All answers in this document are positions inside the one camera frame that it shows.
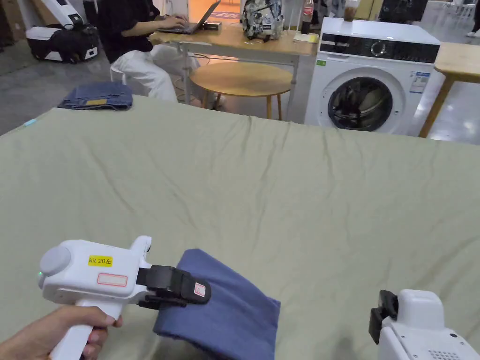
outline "energy label sticker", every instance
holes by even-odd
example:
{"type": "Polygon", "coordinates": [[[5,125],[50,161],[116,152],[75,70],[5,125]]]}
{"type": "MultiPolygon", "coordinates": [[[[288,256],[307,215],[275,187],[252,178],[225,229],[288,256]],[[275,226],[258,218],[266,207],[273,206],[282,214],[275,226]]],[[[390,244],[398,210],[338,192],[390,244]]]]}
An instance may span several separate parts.
{"type": "Polygon", "coordinates": [[[410,88],[411,93],[423,94],[425,87],[427,86],[428,79],[430,79],[429,72],[416,72],[413,76],[412,86],[410,88]]]}

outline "speaker grille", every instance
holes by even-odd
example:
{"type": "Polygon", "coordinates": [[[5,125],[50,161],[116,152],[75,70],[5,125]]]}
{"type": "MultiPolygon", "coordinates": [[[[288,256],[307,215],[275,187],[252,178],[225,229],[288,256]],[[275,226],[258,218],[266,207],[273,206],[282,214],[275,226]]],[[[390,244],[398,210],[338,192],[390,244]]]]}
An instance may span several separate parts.
{"type": "Polygon", "coordinates": [[[460,360],[455,352],[428,350],[433,360],[460,360]]]}

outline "washing machine porthole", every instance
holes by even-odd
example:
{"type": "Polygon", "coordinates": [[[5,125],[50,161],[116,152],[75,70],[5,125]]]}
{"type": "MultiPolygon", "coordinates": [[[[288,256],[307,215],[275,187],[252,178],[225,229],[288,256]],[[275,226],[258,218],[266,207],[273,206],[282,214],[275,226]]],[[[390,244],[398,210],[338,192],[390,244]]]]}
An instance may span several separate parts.
{"type": "Polygon", "coordinates": [[[332,93],[328,116],[340,129],[375,131],[388,120],[392,107],[388,86],[371,77],[357,77],[332,93]]]}

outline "blue cloth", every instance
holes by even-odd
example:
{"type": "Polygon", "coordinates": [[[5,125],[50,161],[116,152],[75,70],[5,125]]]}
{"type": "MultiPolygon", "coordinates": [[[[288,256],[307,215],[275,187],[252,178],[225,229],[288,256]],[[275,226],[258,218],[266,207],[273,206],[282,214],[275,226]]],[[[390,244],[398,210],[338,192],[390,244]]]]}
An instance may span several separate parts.
{"type": "Polygon", "coordinates": [[[72,110],[113,109],[132,107],[132,90],[120,82],[93,83],[75,88],[58,106],[72,110]]]}
{"type": "Polygon", "coordinates": [[[205,279],[212,288],[206,305],[161,310],[154,332],[181,338],[234,360],[274,360],[280,302],[220,261],[187,250],[177,268],[205,279]]]}

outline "laptop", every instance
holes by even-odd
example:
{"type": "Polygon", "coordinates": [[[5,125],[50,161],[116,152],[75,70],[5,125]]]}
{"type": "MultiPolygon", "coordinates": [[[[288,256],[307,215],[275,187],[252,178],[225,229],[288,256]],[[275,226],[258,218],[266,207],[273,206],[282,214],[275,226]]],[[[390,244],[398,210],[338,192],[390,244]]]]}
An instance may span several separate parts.
{"type": "Polygon", "coordinates": [[[221,0],[218,0],[217,2],[214,2],[212,6],[207,10],[207,12],[202,16],[199,22],[197,23],[188,23],[185,25],[185,27],[173,27],[171,29],[158,29],[161,33],[175,33],[175,34],[193,34],[195,31],[198,29],[202,28],[202,25],[204,24],[205,21],[212,15],[213,11],[215,8],[218,6],[218,4],[221,2],[221,0]]]}

